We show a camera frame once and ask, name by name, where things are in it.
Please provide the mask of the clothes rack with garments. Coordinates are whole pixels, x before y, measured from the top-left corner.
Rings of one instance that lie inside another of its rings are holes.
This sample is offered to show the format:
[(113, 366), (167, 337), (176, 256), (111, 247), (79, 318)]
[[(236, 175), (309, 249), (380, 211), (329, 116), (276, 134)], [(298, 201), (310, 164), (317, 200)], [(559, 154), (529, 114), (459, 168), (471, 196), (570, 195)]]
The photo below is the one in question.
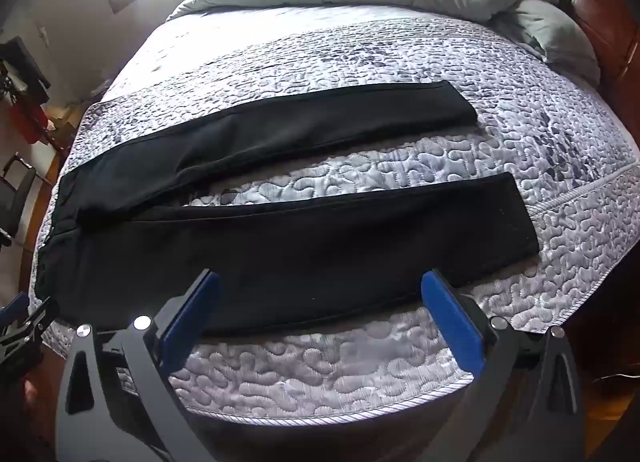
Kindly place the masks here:
[(11, 123), (28, 144), (44, 139), (48, 130), (43, 105), (50, 81), (44, 77), (21, 37), (1, 44), (1, 103)]

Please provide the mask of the grey quilted mattress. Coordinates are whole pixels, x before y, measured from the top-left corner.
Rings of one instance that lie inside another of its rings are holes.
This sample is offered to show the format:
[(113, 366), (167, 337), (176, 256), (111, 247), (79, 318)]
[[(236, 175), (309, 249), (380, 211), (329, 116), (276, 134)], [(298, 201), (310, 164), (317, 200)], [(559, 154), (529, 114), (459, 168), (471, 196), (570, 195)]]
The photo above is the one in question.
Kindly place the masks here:
[[(302, 159), (213, 185), (195, 206), (293, 202), (510, 173), (541, 246), (524, 269), (475, 286), (480, 307), (542, 332), (596, 293), (639, 242), (639, 152), (589, 84), (492, 30), (392, 6), (187, 15), (160, 26), (80, 124), (69, 174), (128, 140), (223, 108), (375, 82), (449, 81), (474, 129)], [(461, 390), (428, 313), (412, 307), (270, 338), (216, 339), (170, 380), (209, 419), (321, 425), (405, 411)]]

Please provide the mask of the black mesh chair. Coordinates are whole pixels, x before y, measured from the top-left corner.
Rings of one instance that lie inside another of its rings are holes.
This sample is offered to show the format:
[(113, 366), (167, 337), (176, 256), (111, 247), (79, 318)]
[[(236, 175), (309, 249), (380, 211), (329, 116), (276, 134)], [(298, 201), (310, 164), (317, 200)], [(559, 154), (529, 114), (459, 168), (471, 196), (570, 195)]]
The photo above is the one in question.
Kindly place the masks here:
[[(23, 179), (14, 187), (6, 175), (11, 167), (20, 164), (26, 169)], [(10, 247), (20, 229), (20, 222), (25, 208), (27, 197), (35, 179), (38, 177), (37, 170), (15, 153), (3, 166), (1, 170), (1, 192), (0, 192), (0, 228), (1, 246)]]

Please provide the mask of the red wooden headboard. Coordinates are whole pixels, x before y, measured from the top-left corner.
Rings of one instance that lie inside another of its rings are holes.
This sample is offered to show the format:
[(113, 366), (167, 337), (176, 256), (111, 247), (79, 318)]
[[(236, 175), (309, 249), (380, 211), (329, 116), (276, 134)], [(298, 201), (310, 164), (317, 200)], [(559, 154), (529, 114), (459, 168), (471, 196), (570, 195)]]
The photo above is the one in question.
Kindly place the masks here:
[(639, 23), (624, 0), (566, 1), (596, 52), (601, 96), (638, 138)]

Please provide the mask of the black pants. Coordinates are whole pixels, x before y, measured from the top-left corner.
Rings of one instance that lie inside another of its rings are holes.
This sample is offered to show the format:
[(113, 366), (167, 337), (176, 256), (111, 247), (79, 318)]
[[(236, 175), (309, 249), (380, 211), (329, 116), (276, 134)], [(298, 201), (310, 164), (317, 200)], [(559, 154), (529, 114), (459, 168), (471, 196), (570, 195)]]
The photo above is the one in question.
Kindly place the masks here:
[(70, 324), (152, 315), (204, 270), (212, 336), (328, 322), (416, 301), (422, 275), (465, 286), (537, 254), (512, 175), (240, 206), (199, 188), (477, 115), (451, 84), (367, 84), (248, 102), (117, 145), (58, 186), (35, 292)]

